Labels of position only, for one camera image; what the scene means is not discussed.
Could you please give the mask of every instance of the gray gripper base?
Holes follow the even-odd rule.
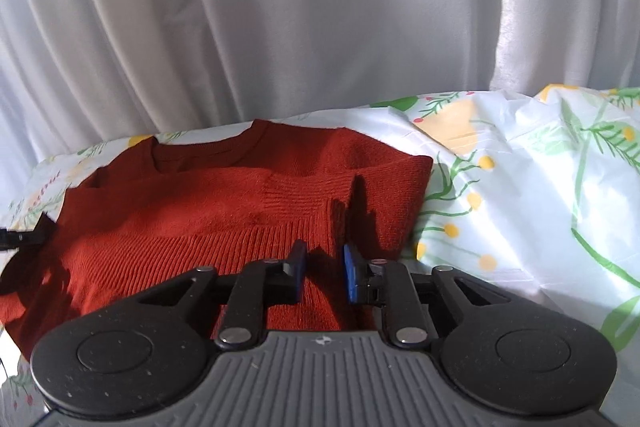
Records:
[[[427,355],[390,347],[375,331],[270,331],[254,349],[220,355],[202,384],[166,409],[107,422],[54,411],[38,427],[254,425],[610,427],[611,423],[594,411],[541,421],[482,409],[450,389]]]

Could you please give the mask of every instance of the backdrop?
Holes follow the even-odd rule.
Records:
[[[638,85],[640,0],[0,0],[0,203],[120,136],[550,82]]]

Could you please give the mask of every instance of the silver bolt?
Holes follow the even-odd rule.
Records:
[[[396,331],[396,339],[403,344],[418,344],[427,339],[427,332],[420,328],[401,328]]]
[[[242,344],[251,338],[251,331],[246,328],[226,328],[218,335],[225,344]]]

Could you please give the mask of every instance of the red garment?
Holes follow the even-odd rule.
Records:
[[[220,142],[144,140],[67,190],[47,244],[12,258],[0,321],[30,357],[63,321],[196,266],[227,274],[284,259],[301,238],[311,252],[303,301],[272,307],[268,328],[369,327],[347,301],[342,245],[396,259],[431,165],[348,129],[260,120]]]

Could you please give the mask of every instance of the black circular cover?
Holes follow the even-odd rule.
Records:
[[[47,333],[31,371],[48,402],[92,419],[127,417],[188,393],[206,346],[162,307],[102,309]]]
[[[616,374],[605,337],[534,304],[478,307],[445,339],[440,360],[464,393],[517,415],[597,407]]]

